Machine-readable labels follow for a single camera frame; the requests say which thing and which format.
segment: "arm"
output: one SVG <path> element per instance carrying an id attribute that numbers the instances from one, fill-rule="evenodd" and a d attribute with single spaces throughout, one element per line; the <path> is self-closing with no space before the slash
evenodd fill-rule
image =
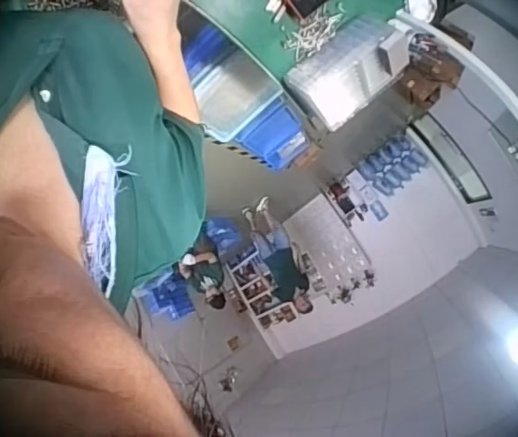
<path id="1" fill-rule="evenodd" d="M 198 105 L 180 48 L 179 0 L 124 0 L 123 5 L 153 69 L 162 106 L 199 123 Z"/>
<path id="2" fill-rule="evenodd" d="M 214 255 L 212 252 L 205 252 L 196 255 L 196 262 L 208 262 L 209 264 L 215 264 L 218 262 L 218 257 Z"/>
<path id="3" fill-rule="evenodd" d="M 192 276 L 190 269 L 181 262 L 178 263 L 178 270 L 179 274 L 182 275 L 184 279 L 189 279 L 189 277 Z"/>

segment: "window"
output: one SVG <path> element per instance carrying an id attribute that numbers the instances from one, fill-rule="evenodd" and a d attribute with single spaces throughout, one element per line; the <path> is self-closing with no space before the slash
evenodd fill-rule
<path id="1" fill-rule="evenodd" d="M 492 198 L 471 161 L 437 120 L 426 115 L 413 123 L 411 128 L 439 159 L 467 203 Z"/>

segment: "white fringe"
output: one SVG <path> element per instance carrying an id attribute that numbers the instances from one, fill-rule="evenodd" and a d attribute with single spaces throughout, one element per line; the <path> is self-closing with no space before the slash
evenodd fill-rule
<path id="1" fill-rule="evenodd" d="M 85 184 L 81 202 L 85 262 L 98 287 L 107 279 L 107 299 L 115 285 L 117 272 L 115 196 L 120 191 L 117 169 L 131 160 L 131 152 L 129 146 L 128 153 L 119 157 L 117 162 L 97 146 L 90 146 L 86 153 Z"/>

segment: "short hair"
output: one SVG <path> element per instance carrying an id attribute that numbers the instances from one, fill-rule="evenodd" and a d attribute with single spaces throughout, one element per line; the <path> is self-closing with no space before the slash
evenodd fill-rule
<path id="1" fill-rule="evenodd" d="M 226 298 L 224 297 L 224 293 L 217 294 L 212 296 L 208 301 L 208 305 L 215 310 L 222 310 L 226 307 Z"/>
<path id="2" fill-rule="evenodd" d="M 308 302 L 310 303 L 310 305 L 303 311 L 300 311 L 299 308 L 297 308 L 297 305 L 295 305 L 295 309 L 299 314 L 309 314 L 310 312 L 313 312 L 313 303 L 310 300 L 308 300 Z"/>

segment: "table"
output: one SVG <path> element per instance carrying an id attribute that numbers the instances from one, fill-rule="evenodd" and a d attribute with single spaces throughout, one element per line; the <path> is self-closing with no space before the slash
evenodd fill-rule
<path id="1" fill-rule="evenodd" d="M 186 1 L 253 57 L 275 80 L 280 82 L 296 64 L 295 53 L 285 50 L 282 44 L 287 40 L 286 34 L 297 30 L 299 24 L 288 15 L 273 23 L 273 15 L 265 10 L 267 0 Z M 332 13 L 341 7 L 345 11 L 345 23 L 362 14 L 388 21 L 396 16 L 403 3 L 403 0 L 333 0 L 327 3 L 327 7 Z"/>

